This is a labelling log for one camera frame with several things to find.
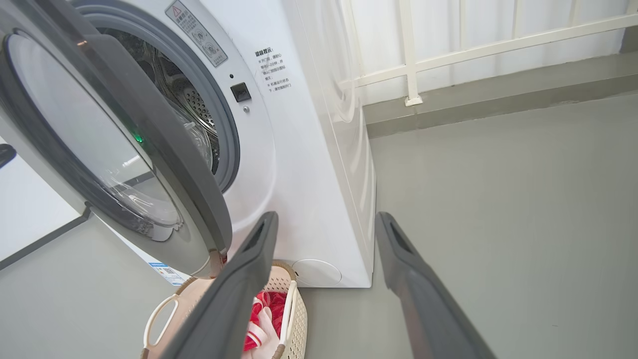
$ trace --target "laundry basket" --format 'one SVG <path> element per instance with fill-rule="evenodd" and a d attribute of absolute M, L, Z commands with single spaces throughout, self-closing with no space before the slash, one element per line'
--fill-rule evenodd
<path fill-rule="evenodd" d="M 163 300 L 151 314 L 144 330 L 144 349 L 142 359 L 157 359 L 166 348 L 180 325 L 191 314 L 214 279 L 196 279 L 185 281 L 173 294 Z M 303 359 L 306 352 L 306 332 L 308 330 L 308 314 L 304 300 L 297 289 L 297 276 L 292 268 L 284 262 L 274 261 L 271 274 L 264 291 L 286 293 L 281 324 L 281 338 L 279 347 L 272 354 L 273 359 Z M 175 302 L 175 307 L 164 325 L 158 339 L 151 343 L 151 328 L 158 314 L 168 304 Z"/>

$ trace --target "washing machine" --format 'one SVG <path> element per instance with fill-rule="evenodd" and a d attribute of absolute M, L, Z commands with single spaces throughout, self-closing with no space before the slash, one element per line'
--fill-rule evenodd
<path fill-rule="evenodd" d="M 0 134 L 149 263 L 210 277 L 263 213 L 300 286 L 369 287 L 375 170 L 339 1 L 3 1 Z"/>

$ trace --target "white railing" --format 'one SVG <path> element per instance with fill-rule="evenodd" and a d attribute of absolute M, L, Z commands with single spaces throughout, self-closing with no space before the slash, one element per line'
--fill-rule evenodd
<path fill-rule="evenodd" d="M 512 24 L 512 38 L 510 40 L 494 42 L 483 46 L 466 48 L 466 17 L 465 17 L 465 1 L 459 0 L 459 34 L 460 34 L 460 51 L 450 52 L 448 54 L 430 57 L 428 59 L 416 60 L 415 58 L 415 42 L 414 32 L 412 29 L 412 9 L 410 6 L 410 0 L 398 0 L 399 1 L 399 13 L 400 13 L 400 25 L 401 35 L 403 41 L 403 50 L 405 64 L 385 70 L 367 73 L 363 76 L 355 79 L 355 85 L 357 87 L 374 84 L 375 82 L 381 82 L 384 80 L 394 79 L 396 77 L 406 76 L 408 79 L 408 97 L 405 99 L 405 105 L 417 105 L 422 103 L 423 100 L 419 96 L 419 88 L 417 85 L 417 72 L 430 70 L 433 68 L 439 68 L 442 66 L 452 65 L 467 60 L 478 59 L 480 57 L 486 57 L 503 52 L 524 49 L 526 47 L 532 47 L 542 45 L 545 43 L 557 42 L 561 40 L 567 40 L 570 38 L 577 38 L 580 36 L 587 36 L 596 33 L 604 33 L 606 31 L 612 31 L 617 29 L 623 29 L 624 27 L 638 26 L 638 0 L 629 0 L 626 14 L 617 17 L 611 17 L 608 19 L 598 20 L 594 22 L 587 22 L 579 24 L 578 14 L 581 7 L 581 0 L 572 0 L 568 27 L 561 27 L 558 29 L 552 29 L 543 33 L 519 36 L 520 34 L 520 19 L 523 12 L 520 7 L 521 0 L 514 1 L 514 23 Z M 353 22 L 354 18 L 350 12 L 345 17 L 346 21 Z M 350 24 L 351 28 L 356 28 L 354 24 Z M 354 44 L 356 51 L 360 54 L 360 48 L 358 42 Z"/>

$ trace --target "printed instructions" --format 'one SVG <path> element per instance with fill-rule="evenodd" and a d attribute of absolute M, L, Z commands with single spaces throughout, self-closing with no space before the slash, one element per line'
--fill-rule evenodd
<path fill-rule="evenodd" d="M 262 72 L 263 83 L 269 92 L 278 92 L 292 87 L 281 53 L 267 47 L 255 51 L 255 56 Z"/>

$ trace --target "clothing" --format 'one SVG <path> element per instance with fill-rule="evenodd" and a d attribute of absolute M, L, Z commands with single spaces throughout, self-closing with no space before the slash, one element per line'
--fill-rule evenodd
<path fill-rule="evenodd" d="M 244 352 L 264 350 L 266 343 L 274 343 L 271 358 L 279 344 L 283 311 L 286 306 L 286 293 L 260 292 L 253 299 L 253 309 L 244 340 Z"/>

